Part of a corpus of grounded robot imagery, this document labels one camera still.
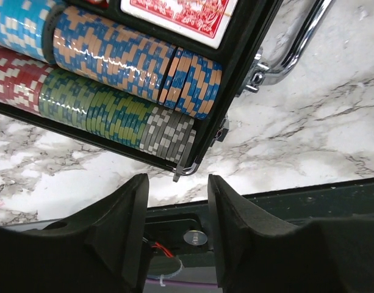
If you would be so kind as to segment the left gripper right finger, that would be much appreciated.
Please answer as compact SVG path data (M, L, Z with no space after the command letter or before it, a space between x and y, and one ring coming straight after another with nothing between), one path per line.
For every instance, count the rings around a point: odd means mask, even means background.
M374 219L296 226L208 179L218 286L224 292L374 292Z

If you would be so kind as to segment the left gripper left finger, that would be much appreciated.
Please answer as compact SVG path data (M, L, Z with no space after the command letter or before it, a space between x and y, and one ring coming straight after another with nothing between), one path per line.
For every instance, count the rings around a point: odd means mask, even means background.
M146 174L42 230L0 226L0 292L142 292Z

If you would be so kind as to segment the red white poker chip stack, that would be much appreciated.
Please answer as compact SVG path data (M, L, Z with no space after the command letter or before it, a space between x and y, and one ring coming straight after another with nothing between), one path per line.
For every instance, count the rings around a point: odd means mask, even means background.
M41 88L54 66L0 46L0 102L35 115Z

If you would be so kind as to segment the black foam-lined poker case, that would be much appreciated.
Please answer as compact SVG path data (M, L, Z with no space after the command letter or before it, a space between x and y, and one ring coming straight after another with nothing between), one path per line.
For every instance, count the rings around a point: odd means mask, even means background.
M196 136L181 177L195 173L207 149L211 147L216 140L222 140L226 134L224 128L225 116L235 97L239 96L244 90L257 92L261 85L277 84L293 70L322 19L332 6L331 1L314 1L303 24L285 53L278 61L269 64L263 62L261 59L261 43L279 10L281 4L279 1L237 1L232 18L227 26L220 46L217 49L124 13L120 9L121 1L64 2L66 3L66 8L71 5L82 8L90 13L130 27L131 29L151 37L188 49L222 66L221 84L211 111L208 116L202 120L192 117L194 119L193 129L196 131ZM48 65L54 66L55 69L68 71L58 66L56 60L55 64ZM1 102L0 114L159 167L173 174L176 171L178 162L175 163L166 159L161 159L157 156L90 134L87 131L44 118L40 114L35 115Z

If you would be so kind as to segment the red playing card deck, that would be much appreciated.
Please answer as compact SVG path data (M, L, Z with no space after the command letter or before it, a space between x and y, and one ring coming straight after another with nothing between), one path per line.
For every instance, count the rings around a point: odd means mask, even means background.
M128 0L120 9L217 49L236 5L237 0Z

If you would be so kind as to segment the light blue poker chip stack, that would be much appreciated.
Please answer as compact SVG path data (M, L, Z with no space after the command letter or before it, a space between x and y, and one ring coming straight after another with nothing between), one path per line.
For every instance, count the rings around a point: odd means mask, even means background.
M64 1L0 0L0 46L55 64L54 29Z

